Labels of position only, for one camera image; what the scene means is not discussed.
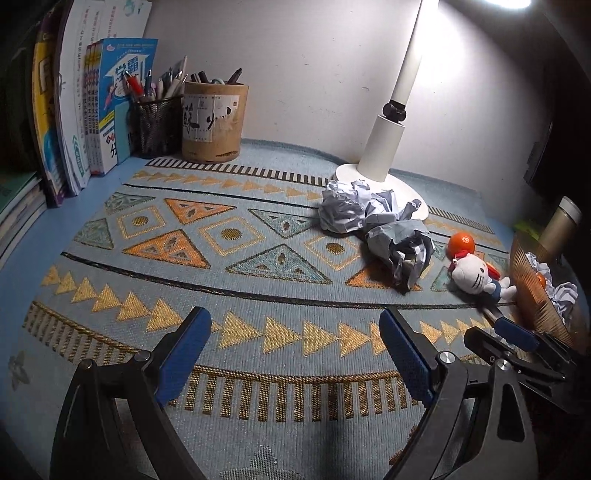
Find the amber glass bowl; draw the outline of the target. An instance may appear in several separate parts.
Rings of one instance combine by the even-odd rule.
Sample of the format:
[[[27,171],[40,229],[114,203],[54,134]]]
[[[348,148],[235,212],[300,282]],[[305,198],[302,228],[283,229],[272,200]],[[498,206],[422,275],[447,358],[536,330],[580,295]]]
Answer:
[[[510,251],[509,272],[518,288],[515,302],[519,310],[519,322],[537,333],[551,334],[567,346],[575,347],[575,337],[552,305],[537,277],[537,271],[526,257],[528,252],[546,254],[534,238],[524,232],[516,233]]]

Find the Hello Kitty plush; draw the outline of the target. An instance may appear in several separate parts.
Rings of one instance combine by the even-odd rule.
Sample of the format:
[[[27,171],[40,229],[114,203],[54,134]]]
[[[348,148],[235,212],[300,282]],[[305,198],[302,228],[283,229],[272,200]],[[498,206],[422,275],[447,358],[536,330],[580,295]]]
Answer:
[[[460,251],[452,259],[450,276],[463,292],[489,298],[494,303],[510,301],[517,294],[517,286],[507,276],[501,274],[480,257]]]

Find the crumpled paper in bowl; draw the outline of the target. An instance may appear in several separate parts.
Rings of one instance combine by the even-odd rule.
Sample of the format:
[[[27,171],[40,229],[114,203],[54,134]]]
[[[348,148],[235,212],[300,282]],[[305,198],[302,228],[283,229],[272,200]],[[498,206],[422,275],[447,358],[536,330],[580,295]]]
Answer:
[[[568,327],[573,308],[579,297],[577,286],[572,282],[556,284],[547,263],[539,261],[532,252],[527,252],[526,257],[537,276],[541,278],[540,282],[563,324]]]

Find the rear orange mandarin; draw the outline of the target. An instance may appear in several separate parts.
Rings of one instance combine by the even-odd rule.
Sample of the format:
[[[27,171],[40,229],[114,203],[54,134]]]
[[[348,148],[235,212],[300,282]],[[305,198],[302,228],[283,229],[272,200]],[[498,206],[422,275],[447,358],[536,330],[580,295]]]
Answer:
[[[447,255],[449,258],[454,258],[462,252],[473,254],[475,250],[475,240],[473,236],[467,232],[455,233],[448,241]]]

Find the green object behind bowl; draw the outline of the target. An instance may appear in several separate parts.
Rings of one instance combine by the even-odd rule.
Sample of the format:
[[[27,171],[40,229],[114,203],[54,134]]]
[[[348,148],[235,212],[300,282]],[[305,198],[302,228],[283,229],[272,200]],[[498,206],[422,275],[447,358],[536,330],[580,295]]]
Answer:
[[[538,240],[544,227],[531,220],[519,220],[513,225],[513,229],[515,232],[527,234],[531,238]]]

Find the crumpled lined paper ball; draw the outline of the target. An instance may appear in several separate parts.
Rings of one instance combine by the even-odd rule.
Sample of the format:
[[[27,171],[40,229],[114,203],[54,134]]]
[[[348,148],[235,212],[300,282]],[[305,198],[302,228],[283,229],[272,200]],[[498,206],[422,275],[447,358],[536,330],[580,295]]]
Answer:
[[[394,286],[410,291],[429,265],[434,244],[421,220],[375,226],[366,234],[370,251],[390,269]]]

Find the beige thermos bottle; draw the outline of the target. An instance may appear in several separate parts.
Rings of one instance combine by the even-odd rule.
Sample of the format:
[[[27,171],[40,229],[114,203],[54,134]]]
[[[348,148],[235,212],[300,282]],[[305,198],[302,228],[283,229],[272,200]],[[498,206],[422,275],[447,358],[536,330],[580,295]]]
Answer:
[[[572,237],[582,218],[579,207],[563,196],[551,220],[541,233],[538,243],[538,258],[543,262],[556,259]]]

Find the white crumpled paper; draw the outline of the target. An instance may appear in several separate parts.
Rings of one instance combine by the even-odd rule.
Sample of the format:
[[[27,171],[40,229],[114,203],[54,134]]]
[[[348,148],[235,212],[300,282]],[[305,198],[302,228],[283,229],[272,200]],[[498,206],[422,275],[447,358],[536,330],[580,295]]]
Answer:
[[[369,229],[404,220],[424,221],[429,216],[429,209],[419,193],[406,183],[398,182],[394,189],[372,188],[365,214],[363,227]]]

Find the crumpled paper ball left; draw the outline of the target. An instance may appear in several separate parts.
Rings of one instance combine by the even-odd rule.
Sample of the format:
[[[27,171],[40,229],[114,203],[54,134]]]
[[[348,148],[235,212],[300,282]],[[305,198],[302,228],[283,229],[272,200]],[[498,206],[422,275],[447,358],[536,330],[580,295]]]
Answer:
[[[365,181],[329,181],[318,207],[322,230],[339,235],[361,230],[370,200],[372,193]]]

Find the patterned blue table mat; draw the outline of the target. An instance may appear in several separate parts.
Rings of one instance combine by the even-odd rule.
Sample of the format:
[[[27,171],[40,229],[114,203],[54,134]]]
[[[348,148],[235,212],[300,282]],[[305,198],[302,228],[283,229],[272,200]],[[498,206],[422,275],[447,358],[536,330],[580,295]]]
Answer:
[[[93,216],[40,220],[32,254],[50,233],[66,244],[20,288],[30,306],[1,396],[2,422],[39,475],[76,365],[120,364],[201,306],[211,334],[166,411],[207,477],[384,477],[423,408],[382,342],[382,310],[467,357],[465,331],[486,321],[455,292],[447,243],[470,233],[499,270],[509,254],[477,193],[407,175],[434,253],[401,293],[360,235],[318,224],[334,171],[328,156],[249,141],[228,164],[160,157],[131,176],[116,170],[96,182]]]

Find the white desk lamp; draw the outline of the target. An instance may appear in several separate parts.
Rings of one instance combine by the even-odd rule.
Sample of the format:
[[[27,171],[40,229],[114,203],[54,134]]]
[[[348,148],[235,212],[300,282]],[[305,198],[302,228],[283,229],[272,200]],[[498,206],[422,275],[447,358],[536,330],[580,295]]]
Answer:
[[[349,171],[385,182],[391,167],[481,193],[511,224],[539,201],[523,178],[544,102],[521,40],[529,6],[423,1],[391,97]]]

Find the black mesh pen holder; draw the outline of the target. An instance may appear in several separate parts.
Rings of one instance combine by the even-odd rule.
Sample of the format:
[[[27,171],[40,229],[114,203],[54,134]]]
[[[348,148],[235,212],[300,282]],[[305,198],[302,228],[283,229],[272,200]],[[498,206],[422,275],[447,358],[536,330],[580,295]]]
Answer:
[[[179,154],[183,96],[134,103],[130,109],[131,153],[151,159]]]

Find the cardboard pen holder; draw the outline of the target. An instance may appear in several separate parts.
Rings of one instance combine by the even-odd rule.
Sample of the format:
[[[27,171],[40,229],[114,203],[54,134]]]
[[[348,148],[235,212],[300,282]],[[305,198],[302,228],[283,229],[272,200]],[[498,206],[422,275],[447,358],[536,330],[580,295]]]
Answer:
[[[191,163],[225,163],[242,147],[249,86],[186,82],[181,155]]]

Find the blue workbook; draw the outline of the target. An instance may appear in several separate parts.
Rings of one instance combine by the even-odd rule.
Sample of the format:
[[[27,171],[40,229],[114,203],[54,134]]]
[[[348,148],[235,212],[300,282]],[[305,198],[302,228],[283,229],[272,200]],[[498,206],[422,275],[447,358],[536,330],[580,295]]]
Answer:
[[[116,109],[127,108],[133,89],[128,77],[142,84],[158,41],[109,37],[90,44],[84,57],[82,118],[90,173],[102,176],[119,163]]]

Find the yellow purple book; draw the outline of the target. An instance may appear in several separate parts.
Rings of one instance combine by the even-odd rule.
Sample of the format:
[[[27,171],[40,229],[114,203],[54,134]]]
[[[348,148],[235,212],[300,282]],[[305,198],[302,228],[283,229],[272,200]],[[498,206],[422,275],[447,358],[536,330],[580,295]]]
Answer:
[[[49,202],[60,206],[66,193],[67,180],[55,119],[54,54],[59,28],[59,15],[50,10],[41,20],[33,49],[32,112]]]

